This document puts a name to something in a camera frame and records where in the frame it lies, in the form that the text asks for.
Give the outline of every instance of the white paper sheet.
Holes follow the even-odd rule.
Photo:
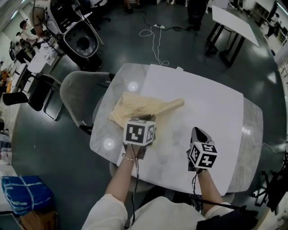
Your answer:
[[[139,160],[139,176],[165,188],[192,193],[195,172],[188,172],[186,151],[191,131],[199,127],[213,139],[218,151],[209,170],[221,195],[229,187],[241,142],[243,95],[212,80],[168,67],[151,65],[141,95],[166,102],[184,98],[185,105],[174,111],[157,146],[149,147]],[[198,181],[196,193],[201,194]]]

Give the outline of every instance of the gray chair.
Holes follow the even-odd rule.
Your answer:
[[[107,72],[75,71],[62,82],[60,97],[72,120],[91,135],[94,119],[103,95],[114,75]]]

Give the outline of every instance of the hand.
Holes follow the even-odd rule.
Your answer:
[[[134,153],[137,157],[140,147],[141,146],[128,144],[125,156],[128,158],[135,159]]]

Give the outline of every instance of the cardboard box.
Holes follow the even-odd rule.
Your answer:
[[[56,211],[31,211],[20,217],[21,224],[26,230],[57,230]]]

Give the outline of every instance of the blue bag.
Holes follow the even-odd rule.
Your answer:
[[[17,215],[24,216],[32,210],[53,205],[52,191],[38,176],[1,177],[1,185],[6,200]]]

